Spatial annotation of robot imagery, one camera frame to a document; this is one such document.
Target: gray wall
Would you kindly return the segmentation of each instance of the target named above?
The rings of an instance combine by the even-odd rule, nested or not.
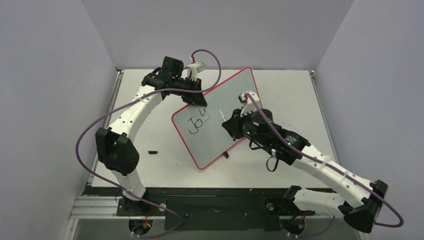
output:
[[[402,228],[373,239],[423,239],[424,1],[356,0],[317,70],[342,165],[388,183]],[[379,222],[398,220],[386,207]]]
[[[82,0],[118,68],[189,62],[199,48],[226,69],[315,69],[354,0]]]
[[[1,1],[1,239],[61,239],[88,176],[75,142],[106,112],[115,77],[79,0]],[[93,143],[82,143],[88,164]]]

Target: black bracket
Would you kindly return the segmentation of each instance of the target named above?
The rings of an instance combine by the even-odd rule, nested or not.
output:
[[[268,216],[290,216],[297,212],[291,204],[285,202],[281,197],[270,197],[263,200],[263,206]]]
[[[100,127],[95,133],[98,160],[107,169],[123,176],[132,173],[139,163],[140,155],[126,134],[118,134]]]
[[[140,204],[140,206],[134,206],[133,203],[129,203],[128,199],[124,197],[119,200],[118,208],[116,209],[116,215],[120,217],[131,217],[131,216],[140,216],[145,215],[150,210],[150,205],[142,201],[134,201],[135,204]],[[156,202],[158,205],[167,204],[167,200],[164,199],[161,202]],[[165,216],[165,211],[161,211],[158,207],[153,208],[151,216]]]
[[[142,86],[151,86],[155,90],[159,89],[181,89],[181,90],[192,90],[200,91],[202,90],[202,80],[196,79],[195,81],[182,79],[181,75],[183,72],[184,64],[181,60],[166,56],[163,59],[162,67],[156,68],[153,72],[147,74],[143,81],[141,82]],[[181,96],[184,103],[207,107],[208,103],[203,96],[203,93],[188,93],[180,91],[163,91],[162,99],[165,99],[166,96],[174,94]]]
[[[384,198],[388,186],[385,182],[377,180],[370,183],[373,192]],[[362,199],[364,205],[357,208],[352,208],[346,202],[339,206],[338,209],[344,214],[344,221],[352,228],[369,234],[374,226],[374,221],[382,208],[383,203],[375,196],[371,195],[369,199]]]

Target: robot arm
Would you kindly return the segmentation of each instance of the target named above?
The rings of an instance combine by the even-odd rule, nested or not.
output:
[[[301,169],[335,191],[335,193],[326,193],[307,190],[300,186],[291,186],[283,200],[299,211],[315,211],[336,217],[343,216],[351,227],[364,233],[371,232],[382,202],[367,190],[347,179],[346,176],[354,178],[382,198],[384,198],[388,186],[380,180],[372,182],[343,168],[331,160],[330,156],[321,153],[301,135],[276,124],[272,112],[262,109],[268,121],[277,129],[288,145],[306,155],[317,158],[322,163],[317,163],[294,152],[271,131],[267,121],[259,114],[252,100],[245,96],[246,93],[251,95],[257,105],[259,104],[259,97],[252,91],[243,92],[238,97],[243,107],[235,109],[231,118],[222,123],[222,127],[227,130],[233,140],[247,137],[250,140],[250,146],[252,143],[258,145],[256,148],[251,147],[253,150],[262,149],[276,159],[277,163],[283,161],[290,166]],[[343,172],[344,175],[340,175],[328,165],[332,165]]]
[[[197,76],[206,68],[205,64],[203,62],[190,64],[188,66],[191,71],[190,78],[186,79],[180,78],[183,66],[182,61],[166,56],[162,67],[144,77],[133,101],[159,89],[201,90],[202,80]],[[106,129],[100,127],[95,134],[99,161],[112,171],[120,185],[140,198],[145,195],[146,188],[136,171],[140,155],[133,141],[149,114],[170,94],[181,96],[183,102],[190,105],[201,107],[208,105],[202,93],[163,91],[127,107],[116,121]],[[130,202],[140,202],[125,191],[123,195]]]

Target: white table surface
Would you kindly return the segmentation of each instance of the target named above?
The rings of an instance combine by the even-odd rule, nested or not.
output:
[[[143,77],[152,69],[126,69],[115,107],[132,100]],[[239,70],[223,70],[221,81]],[[254,70],[254,78],[264,108],[272,111],[274,122],[283,128],[302,135],[321,152],[334,159],[320,106],[308,71]],[[217,70],[199,74],[202,88],[212,85]],[[249,149],[243,140],[204,170],[199,170],[171,122],[172,114],[185,105],[179,96],[167,96],[141,126],[134,140],[140,154],[136,170],[146,187],[161,188],[328,188],[311,175],[280,161],[275,172],[269,172],[266,160],[269,155],[261,150]],[[112,115],[111,122],[121,112]],[[158,151],[149,155],[148,151]],[[273,159],[270,168],[274,167]],[[114,175],[99,162],[95,172],[117,181]],[[113,187],[95,177],[93,187]]]

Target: white plastic clip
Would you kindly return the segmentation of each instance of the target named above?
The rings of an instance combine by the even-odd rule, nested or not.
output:
[[[271,156],[273,159],[277,159],[277,151],[275,149],[271,149]]]
[[[243,107],[241,108],[241,111],[240,111],[240,117],[243,117],[243,115],[247,115],[257,110],[252,100],[249,97],[247,97],[246,94],[249,94],[253,98],[253,100],[256,102],[257,105],[259,106],[261,105],[261,100],[259,99],[258,95],[255,92],[251,90],[242,92],[238,96],[238,99],[243,104]]]
[[[324,156],[324,158],[321,160],[322,163],[321,165],[318,167],[318,171],[321,172],[323,170],[323,168],[326,167],[328,162],[331,162],[331,159],[328,157],[328,155]]]
[[[318,163],[316,161],[308,159],[310,161],[310,163],[313,164],[314,167],[316,167],[316,171],[311,174],[312,176],[315,177],[318,173],[320,173],[326,167],[328,159],[325,158],[325,157],[323,159],[318,159],[318,157],[316,157],[316,156],[314,156],[313,158],[316,159],[316,160],[322,161],[318,166]]]
[[[339,185],[345,180],[348,173],[349,173],[349,170],[344,171],[343,176],[341,176],[340,181],[338,182]]]

